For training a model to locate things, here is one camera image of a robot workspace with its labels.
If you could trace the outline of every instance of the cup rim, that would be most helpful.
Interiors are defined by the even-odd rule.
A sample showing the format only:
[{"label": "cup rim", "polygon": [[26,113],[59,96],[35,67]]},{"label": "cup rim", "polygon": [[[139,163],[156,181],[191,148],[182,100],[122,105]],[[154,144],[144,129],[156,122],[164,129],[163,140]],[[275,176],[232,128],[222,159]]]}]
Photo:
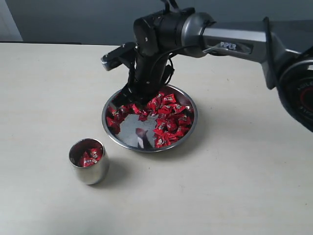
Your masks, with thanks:
[{"label": "cup rim", "polygon": [[84,139],[81,139],[81,140],[77,141],[75,144],[73,144],[72,147],[70,148],[69,152],[68,152],[68,159],[69,159],[69,162],[70,162],[74,167],[77,167],[77,168],[89,168],[89,167],[92,167],[92,166],[96,165],[96,164],[99,162],[99,161],[98,161],[97,163],[95,163],[95,164],[93,164],[93,165],[89,165],[89,166],[87,166],[87,167],[82,167],[82,166],[77,166],[77,165],[75,165],[75,164],[70,160],[70,153],[72,152],[74,146],[76,146],[77,144],[79,144],[79,143],[81,143],[81,142],[83,142],[83,141],[87,141],[87,140],[97,141],[99,144],[101,144],[102,149],[103,149],[103,153],[102,153],[101,159],[100,159],[99,161],[101,161],[102,158],[104,157],[104,155],[106,154],[105,147],[104,147],[104,145],[103,145],[103,143],[102,143],[101,141],[99,141],[99,140],[97,140],[97,139],[94,139],[94,138],[84,138]]}]

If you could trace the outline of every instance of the stainless steel bowl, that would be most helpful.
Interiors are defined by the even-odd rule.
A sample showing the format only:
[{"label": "stainless steel bowl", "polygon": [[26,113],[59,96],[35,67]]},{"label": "stainless steel bowl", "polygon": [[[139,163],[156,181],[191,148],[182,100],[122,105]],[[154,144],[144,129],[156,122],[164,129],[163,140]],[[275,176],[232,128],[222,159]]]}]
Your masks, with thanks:
[{"label": "stainless steel bowl", "polygon": [[[153,129],[155,129],[155,126],[156,126],[155,120],[157,117],[152,117],[152,116],[149,116],[147,121],[141,122],[138,120],[137,115],[128,115],[127,118],[120,125],[121,132],[118,135],[112,133],[110,129],[108,128],[106,117],[108,115],[108,107],[112,106],[112,100],[117,96],[120,90],[111,96],[111,98],[107,101],[102,111],[102,124],[103,124],[105,131],[109,135],[109,137],[114,142],[116,142],[120,146],[123,146],[124,148],[131,149],[137,152],[145,152],[145,153],[164,151],[164,150],[176,147],[180,145],[181,143],[183,143],[192,134],[197,124],[197,120],[198,120],[197,107],[194,101],[190,98],[190,96],[177,87],[168,85],[168,86],[163,87],[161,91],[164,92],[165,95],[174,94],[177,102],[183,106],[186,106],[190,113],[189,116],[192,121],[191,128],[183,138],[181,138],[179,141],[169,146],[165,146],[162,148],[155,148],[154,147],[155,138],[154,138]],[[138,138],[138,135],[136,134],[136,128],[142,128],[147,131],[146,140],[149,141],[150,143],[149,146],[143,144],[142,140]]]}]

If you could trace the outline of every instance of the white table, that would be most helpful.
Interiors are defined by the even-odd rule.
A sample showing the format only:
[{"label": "white table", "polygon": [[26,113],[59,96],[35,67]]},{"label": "white table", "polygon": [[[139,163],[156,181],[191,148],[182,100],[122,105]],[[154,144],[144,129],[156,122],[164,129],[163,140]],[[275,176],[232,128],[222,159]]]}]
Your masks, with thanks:
[{"label": "white table", "polygon": [[[186,144],[140,154],[102,128],[128,75],[102,67],[113,48],[0,44],[1,235],[312,233],[313,134],[266,88],[260,65],[175,57],[172,84],[194,99],[199,123]],[[87,137],[111,160],[93,187],[68,162]]]}]

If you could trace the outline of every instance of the bowl rim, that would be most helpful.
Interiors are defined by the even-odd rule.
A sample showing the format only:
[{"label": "bowl rim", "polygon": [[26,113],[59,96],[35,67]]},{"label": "bowl rim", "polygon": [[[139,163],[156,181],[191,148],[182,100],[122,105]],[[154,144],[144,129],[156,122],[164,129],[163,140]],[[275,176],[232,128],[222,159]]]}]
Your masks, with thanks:
[{"label": "bowl rim", "polygon": [[110,105],[111,101],[114,99],[114,97],[121,91],[118,90],[117,92],[115,92],[110,98],[109,100],[106,102],[103,110],[102,110],[102,115],[101,115],[101,119],[102,119],[102,125],[103,125],[103,128],[104,130],[106,131],[106,133],[108,134],[108,136],[115,142],[117,143],[118,145],[126,148],[126,149],[130,149],[130,150],[133,150],[133,151],[136,151],[136,152],[141,152],[141,153],[157,153],[157,152],[161,152],[161,151],[165,151],[165,150],[168,150],[168,149],[171,149],[171,148],[174,148],[180,144],[182,144],[195,130],[196,128],[196,125],[197,125],[197,122],[198,122],[198,110],[197,110],[197,106],[196,104],[194,103],[193,99],[186,93],[184,92],[183,90],[173,86],[173,85],[167,85],[167,87],[170,87],[174,90],[177,90],[178,92],[182,93],[185,97],[188,98],[188,100],[190,101],[191,105],[192,105],[192,108],[194,110],[194,121],[191,125],[191,128],[190,130],[188,131],[188,133],[183,137],[181,138],[179,141],[169,145],[169,146],[165,146],[165,147],[162,147],[162,148],[154,148],[153,150],[149,150],[149,149],[141,149],[141,148],[138,148],[138,147],[133,147],[133,146],[130,146],[128,144],[125,144],[124,142],[120,141],[118,138],[116,138],[109,130],[108,126],[107,126],[107,122],[106,122],[106,110],[108,108],[108,106]]}]

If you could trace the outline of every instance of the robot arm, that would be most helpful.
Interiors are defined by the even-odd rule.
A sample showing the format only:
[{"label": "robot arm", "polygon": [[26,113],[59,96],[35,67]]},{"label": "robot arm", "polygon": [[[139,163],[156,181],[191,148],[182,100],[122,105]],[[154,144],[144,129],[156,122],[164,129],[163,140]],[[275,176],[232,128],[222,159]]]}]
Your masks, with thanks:
[{"label": "robot arm", "polygon": [[126,43],[102,58],[106,70],[129,68],[128,82],[113,103],[147,104],[171,79],[171,58],[207,54],[260,63],[269,89],[277,88],[287,112],[313,131],[313,21],[217,23],[194,8],[165,10],[134,22],[136,43]]}]

